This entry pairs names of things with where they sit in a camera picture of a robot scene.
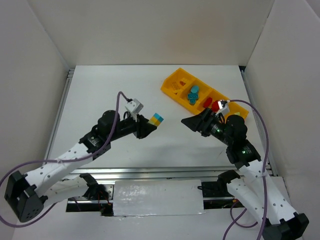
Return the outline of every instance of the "blue block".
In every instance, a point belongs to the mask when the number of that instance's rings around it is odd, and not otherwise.
[[[189,103],[191,104],[191,105],[194,105],[195,103],[196,103],[196,99],[195,98],[190,98],[189,99]]]
[[[188,99],[198,99],[199,95],[198,93],[189,93],[188,94]]]
[[[158,113],[155,113],[153,115],[160,123],[164,120],[164,118],[162,116],[160,116]]]
[[[197,85],[194,85],[191,88],[190,92],[193,93],[193,94],[197,94],[199,92],[199,87]]]

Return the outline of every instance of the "orange tray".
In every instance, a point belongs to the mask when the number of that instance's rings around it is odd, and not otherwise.
[[[191,105],[188,100],[188,94],[194,85],[199,86],[199,98],[194,105]],[[203,105],[208,98],[212,98],[212,102],[216,100],[229,100],[228,97],[208,86],[182,68],[178,68],[164,80],[161,91],[195,115],[201,113],[205,109]],[[226,118],[229,115],[238,114],[246,119],[249,113],[235,102],[229,103],[229,109],[230,112],[225,116]]]

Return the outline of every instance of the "yellow tray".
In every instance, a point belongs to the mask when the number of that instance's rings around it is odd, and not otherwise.
[[[191,105],[188,100],[188,94],[194,85],[199,86],[199,99],[194,105]],[[178,68],[164,80],[161,91],[195,115],[201,113],[205,109],[203,105],[207,98],[212,98],[212,102],[216,100],[229,100],[228,97],[222,95],[220,92],[208,86],[203,81],[199,80],[182,68]],[[230,112],[225,116],[225,118],[232,114],[238,114],[246,119],[249,113],[246,109],[235,102],[229,103],[229,109]]]

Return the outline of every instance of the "gray wall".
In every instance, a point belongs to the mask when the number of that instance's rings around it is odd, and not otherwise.
[[[71,67],[246,65],[274,0],[28,0]]]
[[[0,0],[0,176],[44,157],[66,79],[60,58],[24,0]],[[16,223],[0,189],[0,212]],[[2,240],[14,229],[0,223]]]
[[[245,70],[293,206],[319,239],[320,20],[305,0],[276,0]]]

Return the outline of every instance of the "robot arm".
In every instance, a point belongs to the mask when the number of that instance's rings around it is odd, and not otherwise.
[[[138,139],[147,137],[157,129],[144,116],[139,115],[143,105],[136,99],[125,106],[129,117],[117,122],[110,142],[129,134]],[[8,178],[5,199],[15,212],[19,221],[24,223],[35,218],[44,207],[74,196],[83,196],[87,199],[97,199],[98,195],[108,199],[108,192],[103,185],[88,173],[80,174],[73,179],[63,179],[66,175],[94,161],[111,148],[109,142],[101,149],[112,130],[116,112],[106,111],[91,131],[84,135],[78,143],[66,153],[56,158],[57,162],[50,162],[43,166],[21,174],[12,173]]]
[[[247,140],[247,127],[241,116],[230,115],[226,122],[219,119],[219,113],[228,107],[227,101],[219,101],[221,109],[215,113],[206,108],[198,115],[182,119],[181,122],[202,136],[214,136],[227,145],[229,161],[245,176],[233,170],[218,177],[220,185],[249,210],[257,222],[262,223],[264,212],[264,184],[267,188],[267,220],[263,231],[265,240],[295,240],[302,236],[309,220],[286,201],[267,172],[262,173],[263,162],[255,147]]]

